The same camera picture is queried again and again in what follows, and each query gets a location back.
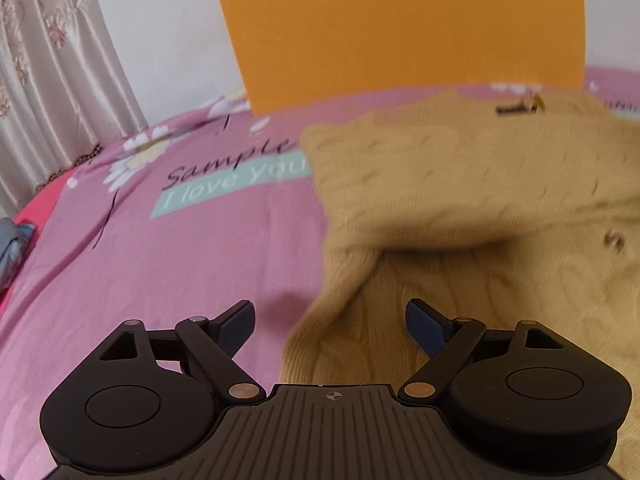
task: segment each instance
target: orange panel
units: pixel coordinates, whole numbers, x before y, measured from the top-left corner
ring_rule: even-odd
[[[377,89],[579,88],[583,0],[220,0],[255,112]]]

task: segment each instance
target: curtain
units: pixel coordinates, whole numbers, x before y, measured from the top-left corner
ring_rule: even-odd
[[[97,0],[0,0],[0,210],[144,126]]]

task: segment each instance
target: knitted sweater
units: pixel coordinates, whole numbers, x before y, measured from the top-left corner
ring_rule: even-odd
[[[404,327],[422,298],[489,328],[536,319],[636,390],[640,124],[587,95],[543,100],[498,116],[446,93],[303,134],[329,226],[282,380],[399,387],[426,361]],[[640,478],[637,399],[611,465]]]

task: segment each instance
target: mint green rectangle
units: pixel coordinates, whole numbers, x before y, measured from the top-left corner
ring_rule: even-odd
[[[256,158],[238,165],[235,170],[217,171],[167,189],[156,202],[151,218],[233,193],[245,187],[284,182],[310,174],[311,170],[306,163],[305,155],[300,151]]]

